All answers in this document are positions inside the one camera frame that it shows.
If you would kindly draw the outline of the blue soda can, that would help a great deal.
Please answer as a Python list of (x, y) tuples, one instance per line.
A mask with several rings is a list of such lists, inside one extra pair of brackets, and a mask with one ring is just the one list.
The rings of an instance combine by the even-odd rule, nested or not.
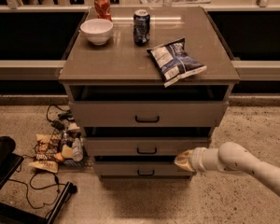
[(144, 46), (149, 41), (150, 15), (144, 9), (133, 14), (133, 41), (137, 46)]

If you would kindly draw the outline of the grey drawer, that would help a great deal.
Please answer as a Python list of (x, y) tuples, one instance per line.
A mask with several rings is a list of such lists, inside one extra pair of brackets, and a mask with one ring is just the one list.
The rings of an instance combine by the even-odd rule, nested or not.
[(188, 178), (193, 172), (174, 164), (175, 156), (95, 156), (92, 162), (101, 178)]
[(208, 147), (210, 127), (87, 127), (85, 146), (92, 156), (175, 155)]
[(86, 86), (69, 105), (82, 127), (216, 127), (228, 101), (220, 86)]

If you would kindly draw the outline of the black chair base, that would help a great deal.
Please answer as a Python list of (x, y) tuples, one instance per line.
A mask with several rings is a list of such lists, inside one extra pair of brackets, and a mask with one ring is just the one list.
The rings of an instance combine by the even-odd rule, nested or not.
[(77, 192), (77, 187), (45, 171), (34, 171), (29, 180), (19, 180), (15, 175), (21, 172), (24, 157), (14, 153), (15, 147), (16, 142), (11, 137), (0, 136), (0, 193), (10, 190), (20, 198), (16, 191), (19, 188), (33, 210), (49, 210), (41, 217), (0, 202), (0, 217), (15, 224), (54, 224), (63, 206)]

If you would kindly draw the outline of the blue white chip bag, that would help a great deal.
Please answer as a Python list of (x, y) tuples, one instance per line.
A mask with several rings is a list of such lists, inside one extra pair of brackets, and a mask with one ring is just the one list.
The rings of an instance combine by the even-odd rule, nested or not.
[(200, 74), (207, 68), (185, 52), (184, 37), (147, 49), (147, 53), (161, 73), (165, 88), (180, 79)]

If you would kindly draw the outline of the clear plastic bottle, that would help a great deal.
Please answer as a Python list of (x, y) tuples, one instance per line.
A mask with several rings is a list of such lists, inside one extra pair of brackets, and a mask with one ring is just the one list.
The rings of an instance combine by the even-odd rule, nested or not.
[(76, 138), (72, 144), (72, 158), (74, 161), (83, 159), (83, 146), (79, 138)]

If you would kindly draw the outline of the yellow snack bag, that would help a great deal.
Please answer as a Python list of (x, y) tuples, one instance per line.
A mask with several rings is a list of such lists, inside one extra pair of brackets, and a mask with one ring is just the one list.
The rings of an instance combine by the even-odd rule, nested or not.
[(29, 166), (54, 174), (58, 173), (58, 163), (56, 161), (32, 161), (29, 163)]

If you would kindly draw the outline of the white ceramic bowl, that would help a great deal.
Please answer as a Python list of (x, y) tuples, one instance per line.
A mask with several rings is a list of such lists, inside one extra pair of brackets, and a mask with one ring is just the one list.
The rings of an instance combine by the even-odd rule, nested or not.
[(80, 25), (81, 33), (94, 45), (103, 45), (113, 34), (113, 22), (106, 19), (91, 19)]

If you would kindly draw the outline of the black power adapter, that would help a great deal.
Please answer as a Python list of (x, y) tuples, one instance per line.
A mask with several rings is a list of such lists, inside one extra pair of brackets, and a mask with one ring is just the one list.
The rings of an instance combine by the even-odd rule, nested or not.
[(51, 126), (59, 131), (62, 131), (65, 128), (64, 124), (56, 119), (51, 123)]

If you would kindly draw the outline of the grey drawer cabinet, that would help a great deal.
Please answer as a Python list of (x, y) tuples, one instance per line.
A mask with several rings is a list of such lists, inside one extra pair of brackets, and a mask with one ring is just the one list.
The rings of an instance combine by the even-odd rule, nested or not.
[[(133, 7), (113, 10), (114, 33), (103, 46), (90, 44), (84, 35), (77, 37), (59, 76), (69, 103), (86, 86), (164, 87), (161, 74), (146, 48), (133, 42), (134, 12)], [(231, 90), (239, 76), (207, 13), (201, 7), (152, 7), (148, 13), (151, 17), (150, 47), (184, 37), (186, 53), (207, 66), (199, 75), (181, 79), (172, 86), (220, 86), (225, 89), (229, 104)], [(85, 146), (87, 127), (77, 125)]]

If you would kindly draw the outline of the orange soda can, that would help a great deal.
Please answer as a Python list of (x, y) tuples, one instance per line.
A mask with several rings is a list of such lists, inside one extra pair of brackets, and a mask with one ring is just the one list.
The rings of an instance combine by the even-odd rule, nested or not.
[(94, 0), (94, 8), (99, 19), (112, 21), (109, 0)]

